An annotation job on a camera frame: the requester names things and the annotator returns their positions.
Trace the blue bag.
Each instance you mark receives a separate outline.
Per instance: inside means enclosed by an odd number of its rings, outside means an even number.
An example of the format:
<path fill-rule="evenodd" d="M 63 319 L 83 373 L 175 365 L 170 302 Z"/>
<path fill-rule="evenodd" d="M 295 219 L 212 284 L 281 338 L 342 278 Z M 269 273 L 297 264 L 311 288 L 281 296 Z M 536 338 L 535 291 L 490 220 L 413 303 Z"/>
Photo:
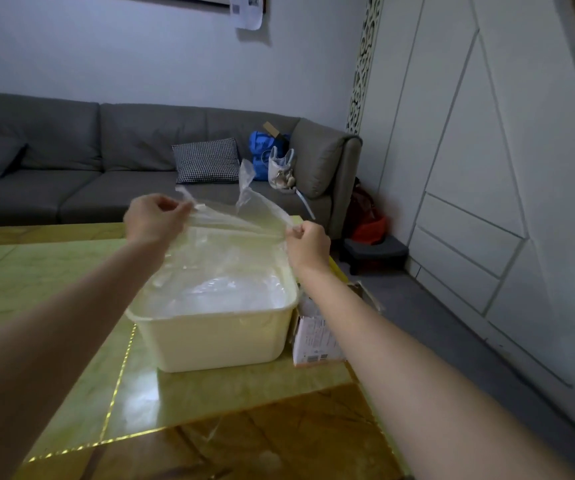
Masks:
<path fill-rule="evenodd" d="M 272 148 L 277 148 L 277 158 L 279 158 L 280 162 L 283 162 L 289 150 L 290 139 L 290 134 L 283 134 L 279 139 L 260 131 L 253 131 L 250 134 L 249 150 L 252 155 L 252 165 L 255 171 L 254 180 L 260 182 L 268 181 L 269 159 Z"/>

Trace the black white checked cushion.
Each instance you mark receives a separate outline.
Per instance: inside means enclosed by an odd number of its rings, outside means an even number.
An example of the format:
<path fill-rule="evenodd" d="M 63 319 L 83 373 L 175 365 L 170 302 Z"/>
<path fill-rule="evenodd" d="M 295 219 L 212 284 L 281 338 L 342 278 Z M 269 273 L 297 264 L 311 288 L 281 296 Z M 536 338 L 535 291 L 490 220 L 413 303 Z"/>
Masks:
<path fill-rule="evenodd" d="M 172 145 L 176 185 L 238 183 L 240 160 L 233 137 Z"/>

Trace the person's left hand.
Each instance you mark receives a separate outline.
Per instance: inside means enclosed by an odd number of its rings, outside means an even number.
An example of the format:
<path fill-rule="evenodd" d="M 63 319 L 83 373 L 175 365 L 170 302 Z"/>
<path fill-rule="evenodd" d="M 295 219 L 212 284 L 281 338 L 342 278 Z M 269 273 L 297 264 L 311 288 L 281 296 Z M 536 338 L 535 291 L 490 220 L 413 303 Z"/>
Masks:
<path fill-rule="evenodd" d="M 160 194 L 147 194 L 133 199 L 124 214 L 126 240 L 130 244 L 152 244 L 168 248 L 185 226 L 163 226 L 160 223 Z"/>

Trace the small dark footstool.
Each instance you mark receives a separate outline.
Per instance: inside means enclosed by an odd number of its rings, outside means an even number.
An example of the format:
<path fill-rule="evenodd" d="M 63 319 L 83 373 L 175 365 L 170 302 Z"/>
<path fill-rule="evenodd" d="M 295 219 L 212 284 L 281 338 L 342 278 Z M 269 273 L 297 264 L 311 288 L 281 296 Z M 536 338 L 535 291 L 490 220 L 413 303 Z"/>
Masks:
<path fill-rule="evenodd" d="M 360 275 L 361 271 L 373 264 L 403 269 L 408 257 L 408 246 L 392 235 L 386 235 L 376 244 L 344 239 L 339 250 L 339 260 L 348 265 L 349 273 L 354 276 Z"/>

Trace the white paper sheet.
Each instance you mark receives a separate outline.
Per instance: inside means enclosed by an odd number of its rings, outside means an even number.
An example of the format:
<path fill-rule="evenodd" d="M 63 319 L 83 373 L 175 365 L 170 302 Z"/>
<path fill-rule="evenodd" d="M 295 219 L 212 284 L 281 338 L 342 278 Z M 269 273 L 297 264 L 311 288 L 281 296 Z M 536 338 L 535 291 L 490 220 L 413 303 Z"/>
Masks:
<path fill-rule="evenodd" d="M 265 0 L 229 0 L 230 19 L 236 29 L 258 31 L 263 23 Z"/>

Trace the person's right hand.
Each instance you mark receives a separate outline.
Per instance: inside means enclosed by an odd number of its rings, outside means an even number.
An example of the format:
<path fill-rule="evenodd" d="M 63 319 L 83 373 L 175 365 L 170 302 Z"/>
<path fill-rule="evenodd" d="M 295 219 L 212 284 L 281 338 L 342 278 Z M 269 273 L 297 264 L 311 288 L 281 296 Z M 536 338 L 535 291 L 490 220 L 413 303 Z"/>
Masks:
<path fill-rule="evenodd" d="M 296 275 L 301 276 L 310 271 L 321 273 L 330 271 L 331 241 L 323 226 L 304 221 L 289 227 L 285 237 L 289 263 Z"/>

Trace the person's left forearm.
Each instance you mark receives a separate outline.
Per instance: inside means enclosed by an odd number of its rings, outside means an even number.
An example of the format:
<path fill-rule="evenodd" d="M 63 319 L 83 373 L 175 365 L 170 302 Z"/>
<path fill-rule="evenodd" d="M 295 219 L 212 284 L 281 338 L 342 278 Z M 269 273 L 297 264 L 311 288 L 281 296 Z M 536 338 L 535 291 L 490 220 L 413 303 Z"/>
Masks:
<path fill-rule="evenodd" d="M 170 244 L 129 239 L 83 278 L 0 328 L 0 480 L 23 462 Z"/>

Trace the open cardboard box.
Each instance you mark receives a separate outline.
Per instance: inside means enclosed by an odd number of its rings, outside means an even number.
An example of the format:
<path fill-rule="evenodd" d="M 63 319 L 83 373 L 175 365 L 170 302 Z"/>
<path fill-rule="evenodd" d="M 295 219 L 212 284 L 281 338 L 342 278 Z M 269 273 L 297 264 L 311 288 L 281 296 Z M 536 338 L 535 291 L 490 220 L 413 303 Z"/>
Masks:
<path fill-rule="evenodd" d="M 346 362 L 338 341 L 333 336 L 320 309 L 302 290 L 287 336 L 292 364 L 296 368 L 322 363 Z"/>

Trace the grey fabric sofa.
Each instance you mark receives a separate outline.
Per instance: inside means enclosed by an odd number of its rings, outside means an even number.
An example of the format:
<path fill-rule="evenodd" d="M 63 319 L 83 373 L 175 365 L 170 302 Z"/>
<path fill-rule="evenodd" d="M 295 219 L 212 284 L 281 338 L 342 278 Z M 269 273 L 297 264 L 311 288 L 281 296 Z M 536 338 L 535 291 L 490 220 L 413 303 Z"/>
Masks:
<path fill-rule="evenodd" d="M 99 104 L 0 93 L 0 136 L 27 143 L 0 178 L 0 226 L 120 222 L 132 199 L 175 196 L 172 145 L 233 137 L 252 162 L 249 137 L 271 123 L 290 134 L 297 193 L 252 189 L 288 214 L 341 237 L 362 140 L 307 118 L 158 104 Z"/>

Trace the white lattice wall panel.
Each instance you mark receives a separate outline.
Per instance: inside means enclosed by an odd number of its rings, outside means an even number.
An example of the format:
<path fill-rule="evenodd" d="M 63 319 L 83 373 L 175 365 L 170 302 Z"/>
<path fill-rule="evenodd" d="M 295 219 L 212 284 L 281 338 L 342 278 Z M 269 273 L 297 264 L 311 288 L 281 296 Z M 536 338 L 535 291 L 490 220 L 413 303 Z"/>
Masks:
<path fill-rule="evenodd" d="M 346 120 L 346 132 L 358 135 L 362 123 L 363 106 L 369 84 L 369 75 L 378 36 L 384 0 L 367 0 L 365 16 L 353 78 L 353 86 Z"/>

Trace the red bag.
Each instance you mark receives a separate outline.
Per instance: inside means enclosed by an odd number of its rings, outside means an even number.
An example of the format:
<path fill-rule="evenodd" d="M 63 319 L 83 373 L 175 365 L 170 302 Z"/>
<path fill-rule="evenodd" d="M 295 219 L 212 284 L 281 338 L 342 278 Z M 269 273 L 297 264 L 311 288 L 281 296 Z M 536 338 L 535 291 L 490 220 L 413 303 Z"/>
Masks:
<path fill-rule="evenodd" d="M 387 217 L 378 209 L 372 195 L 356 177 L 342 227 L 342 238 L 375 245 L 382 242 L 387 233 Z"/>

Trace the clear plastic bag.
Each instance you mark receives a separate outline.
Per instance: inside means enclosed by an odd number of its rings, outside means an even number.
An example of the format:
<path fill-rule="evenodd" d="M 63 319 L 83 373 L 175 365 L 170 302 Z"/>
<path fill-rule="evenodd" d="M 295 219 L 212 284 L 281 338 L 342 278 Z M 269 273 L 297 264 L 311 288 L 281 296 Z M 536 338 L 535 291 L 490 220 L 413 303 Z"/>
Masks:
<path fill-rule="evenodd" d="M 200 203 L 148 281 L 140 307 L 149 319 L 294 308 L 298 286 L 286 255 L 292 218 L 252 189 L 249 161 L 239 170 L 234 206 Z"/>

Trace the cream plastic bin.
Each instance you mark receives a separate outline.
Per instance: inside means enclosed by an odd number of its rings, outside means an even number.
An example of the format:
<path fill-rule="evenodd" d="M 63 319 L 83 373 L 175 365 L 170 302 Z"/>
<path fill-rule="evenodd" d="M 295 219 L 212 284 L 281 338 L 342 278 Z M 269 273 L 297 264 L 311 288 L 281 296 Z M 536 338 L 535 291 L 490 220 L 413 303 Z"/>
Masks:
<path fill-rule="evenodd" d="M 189 372 L 271 362 L 282 353 L 299 291 L 287 264 L 205 278 L 155 276 L 128 306 L 156 367 Z"/>

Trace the white tote bag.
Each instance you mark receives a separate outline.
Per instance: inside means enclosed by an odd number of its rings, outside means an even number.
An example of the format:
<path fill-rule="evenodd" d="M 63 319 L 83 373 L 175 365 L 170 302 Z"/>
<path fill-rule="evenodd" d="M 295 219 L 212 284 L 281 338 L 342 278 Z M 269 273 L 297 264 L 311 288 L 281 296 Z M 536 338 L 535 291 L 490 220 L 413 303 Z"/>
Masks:
<path fill-rule="evenodd" d="M 279 157 L 278 148 L 272 146 L 268 158 L 268 182 L 270 186 L 282 193 L 296 192 L 296 179 L 293 175 L 295 152 L 290 148 L 283 157 Z"/>

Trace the person's right forearm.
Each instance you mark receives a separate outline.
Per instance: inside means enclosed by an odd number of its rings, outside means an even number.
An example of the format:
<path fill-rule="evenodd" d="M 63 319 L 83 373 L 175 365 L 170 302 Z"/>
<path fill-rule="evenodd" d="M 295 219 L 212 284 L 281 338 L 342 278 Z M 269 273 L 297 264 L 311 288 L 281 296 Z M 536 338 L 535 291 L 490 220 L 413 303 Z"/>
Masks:
<path fill-rule="evenodd" d="M 377 314 L 327 262 L 293 267 L 417 480 L 575 480 L 546 444 Z"/>

